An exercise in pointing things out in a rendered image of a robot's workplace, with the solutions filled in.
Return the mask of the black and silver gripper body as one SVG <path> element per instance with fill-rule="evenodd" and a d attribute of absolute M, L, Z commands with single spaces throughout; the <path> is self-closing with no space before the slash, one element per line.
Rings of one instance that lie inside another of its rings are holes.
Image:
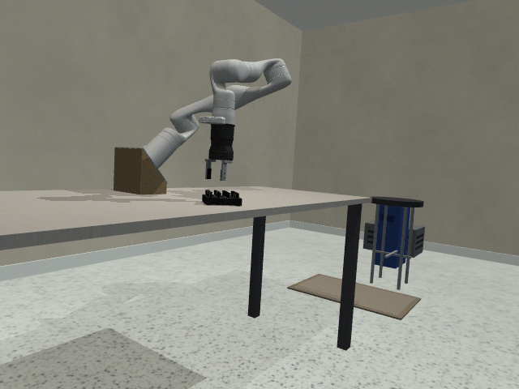
<path fill-rule="evenodd" d="M 234 119 L 234 109 L 229 108 L 213 108 L 211 117 L 199 117 L 200 123 L 211 124 L 209 159 L 233 160 Z"/>

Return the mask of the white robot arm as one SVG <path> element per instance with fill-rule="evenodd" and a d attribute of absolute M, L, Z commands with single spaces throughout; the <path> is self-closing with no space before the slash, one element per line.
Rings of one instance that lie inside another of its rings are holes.
<path fill-rule="evenodd" d="M 262 73 L 268 83 L 266 86 L 251 88 L 231 85 L 225 88 L 225 83 L 253 83 Z M 169 119 L 178 132 L 164 128 L 147 146 L 143 146 L 158 169 L 199 129 L 199 123 L 193 114 L 212 113 L 213 108 L 236 110 L 292 83 L 287 66 L 280 58 L 259 62 L 242 62 L 236 59 L 216 61 L 211 65 L 209 75 L 213 95 L 172 113 Z"/>

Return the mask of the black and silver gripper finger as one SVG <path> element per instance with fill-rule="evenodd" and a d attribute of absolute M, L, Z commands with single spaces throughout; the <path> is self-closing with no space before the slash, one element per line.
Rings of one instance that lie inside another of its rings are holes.
<path fill-rule="evenodd" d="M 226 166 L 227 163 L 232 163 L 231 160 L 222 160 L 221 161 L 221 181 L 226 180 Z"/>
<path fill-rule="evenodd" d="M 205 179 L 211 179 L 211 172 L 212 172 L 211 163 L 216 162 L 216 160 L 205 159 L 205 161 L 206 161 Z"/>

